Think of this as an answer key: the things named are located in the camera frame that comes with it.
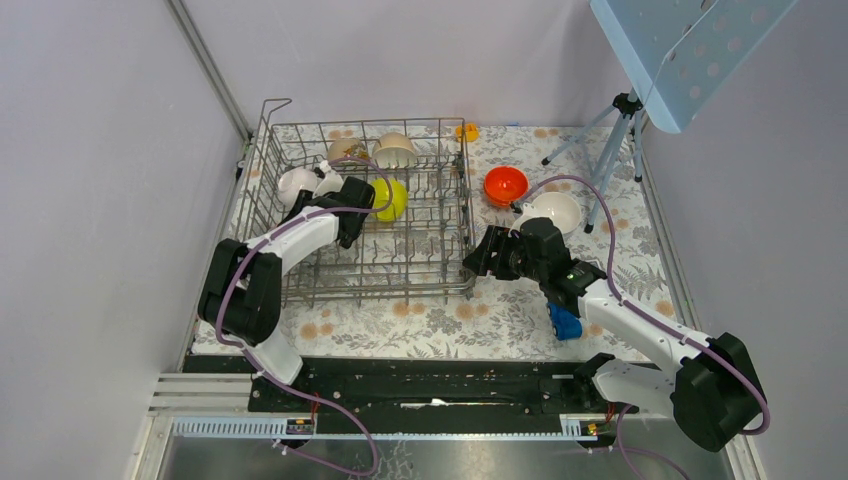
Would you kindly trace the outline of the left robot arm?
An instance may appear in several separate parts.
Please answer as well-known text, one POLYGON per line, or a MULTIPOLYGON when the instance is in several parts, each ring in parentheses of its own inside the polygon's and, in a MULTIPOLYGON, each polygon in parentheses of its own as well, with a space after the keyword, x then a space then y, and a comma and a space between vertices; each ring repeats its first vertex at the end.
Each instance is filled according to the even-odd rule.
POLYGON ((303 190, 276 228, 246 242, 226 238, 215 247, 198 316, 215 328, 219 343, 239 348, 274 382, 272 398, 285 410, 304 407, 311 387, 298 376, 301 355, 278 329, 283 277, 325 246, 351 247, 375 198, 374 187, 358 178, 321 195, 303 190))

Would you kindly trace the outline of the orange plastic bowl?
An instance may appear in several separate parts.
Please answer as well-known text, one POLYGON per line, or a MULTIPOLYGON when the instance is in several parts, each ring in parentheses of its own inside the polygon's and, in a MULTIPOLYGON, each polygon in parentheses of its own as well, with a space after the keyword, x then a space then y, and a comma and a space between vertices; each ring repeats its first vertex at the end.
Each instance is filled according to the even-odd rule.
POLYGON ((513 202, 520 200, 528 190, 529 181, 526 175, 511 166, 495 167, 483 179, 483 191, 486 198, 513 202))
POLYGON ((506 200, 488 197, 487 203, 497 209, 511 209, 518 211, 522 209, 522 205, 519 201, 507 202, 506 200))

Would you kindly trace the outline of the white ribbed ceramic bowl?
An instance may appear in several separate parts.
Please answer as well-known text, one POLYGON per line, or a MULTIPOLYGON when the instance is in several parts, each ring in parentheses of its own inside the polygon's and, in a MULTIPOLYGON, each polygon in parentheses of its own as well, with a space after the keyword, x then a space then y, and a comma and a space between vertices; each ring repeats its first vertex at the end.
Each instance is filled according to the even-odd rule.
POLYGON ((539 217, 550 219, 560 230, 568 231, 582 221, 582 209, 576 199, 561 192, 545 192, 530 202, 539 212, 539 217))

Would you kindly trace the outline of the small white ceramic bowl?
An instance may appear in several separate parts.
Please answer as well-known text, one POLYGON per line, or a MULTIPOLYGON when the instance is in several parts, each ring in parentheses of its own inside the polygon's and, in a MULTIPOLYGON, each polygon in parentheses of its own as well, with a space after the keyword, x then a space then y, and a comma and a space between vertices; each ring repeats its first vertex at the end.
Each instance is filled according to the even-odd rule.
POLYGON ((277 197, 284 210, 290 209, 302 190, 314 192, 319 184, 318 175, 310 169, 299 167, 286 171, 278 180, 277 197))

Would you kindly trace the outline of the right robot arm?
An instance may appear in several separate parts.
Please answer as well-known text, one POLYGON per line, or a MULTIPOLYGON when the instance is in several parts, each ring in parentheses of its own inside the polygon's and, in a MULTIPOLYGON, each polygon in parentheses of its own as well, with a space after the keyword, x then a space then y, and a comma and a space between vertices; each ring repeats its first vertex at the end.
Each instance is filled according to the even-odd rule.
POLYGON ((767 401, 744 343, 724 333, 711 337, 657 319, 627 300, 607 273, 572 257, 553 222, 533 218, 519 230, 488 226, 463 265, 498 280, 534 281, 544 294, 561 340, 585 323, 608 330, 646 356, 648 367, 597 354, 578 371, 575 402, 597 412, 609 402, 631 404, 671 418, 696 445, 718 452, 745 434, 756 418, 769 419, 767 401))

